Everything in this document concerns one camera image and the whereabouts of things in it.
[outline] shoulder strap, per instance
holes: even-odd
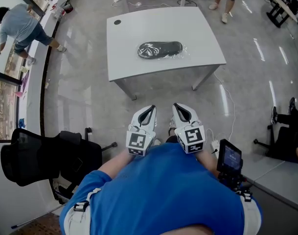
[[[244,196],[240,196],[244,212],[243,235],[256,235],[260,230],[262,219],[261,213],[254,199],[250,202],[246,201]]]
[[[95,188],[88,193],[85,201],[78,202],[71,208],[64,219],[64,230],[66,235],[90,235],[91,210],[90,198],[93,194],[101,191]]]

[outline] black pants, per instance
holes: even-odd
[[[178,138],[176,135],[170,136],[165,143],[178,143]]]
[[[277,122],[288,124],[289,128],[281,127],[275,143],[274,157],[289,161],[296,155],[298,147],[298,110],[294,108],[291,115],[279,114]]]

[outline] gray tile floor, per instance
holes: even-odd
[[[177,6],[177,0],[127,0],[145,5],[166,3]],[[271,6],[265,0],[238,0],[229,23],[220,21],[226,0],[217,11],[209,11],[213,0],[193,0],[206,17],[224,53],[227,64],[216,71],[235,102],[236,121],[231,142],[243,153],[262,154],[254,146],[255,138],[266,141],[274,98],[278,111],[287,112],[289,99],[297,98],[298,108],[298,26],[288,22],[276,28],[266,16]],[[45,92],[45,133],[52,137],[61,130],[80,132],[93,129],[91,141],[107,145],[116,141],[118,148],[104,153],[105,160],[125,146],[126,130],[137,110],[155,104],[157,136],[167,138],[171,106],[186,104],[199,115],[204,127],[211,128],[217,138],[229,136],[233,104],[227,95],[223,104],[220,82],[214,77],[198,91],[191,90],[194,76],[200,70],[168,71],[127,80],[138,99],[131,101],[107,77],[106,19],[122,14],[122,7],[112,7],[113,0],[71,0],[74,11],[63,18],[56,38],[68,50],[53,51],[50,57]],[[148,9],[129,5],[130,11]],[[261,58],[255,41],[260,46]],[[281,54],[285,52],[288,64]]]

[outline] black hair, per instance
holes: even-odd
[[[7,7],[0,7],[0,23],[2,23],[2,19],[6,12],[8,12],[10,9]]]

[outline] gray t-shirt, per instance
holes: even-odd
[[[27,11],[27,4],[18,4],[5,13],[0,30],[0,44],[5,43],[7,36],[11,36],[18,42],[25,40],[39,22]]]

